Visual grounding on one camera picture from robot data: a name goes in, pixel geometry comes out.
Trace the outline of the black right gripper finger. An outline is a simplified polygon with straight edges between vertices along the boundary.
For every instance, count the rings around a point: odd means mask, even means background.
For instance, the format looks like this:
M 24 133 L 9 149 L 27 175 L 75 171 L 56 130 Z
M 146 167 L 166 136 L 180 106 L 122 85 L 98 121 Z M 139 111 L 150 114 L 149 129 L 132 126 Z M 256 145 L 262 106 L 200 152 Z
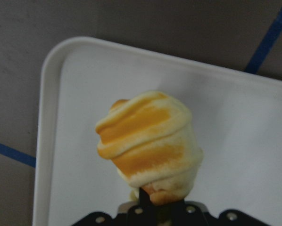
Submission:
M 139 188 L 139 203 L 142 213 L 138 214 L 143 226 L 155 225 L 155 208 L 150 201 L 149 195 Z

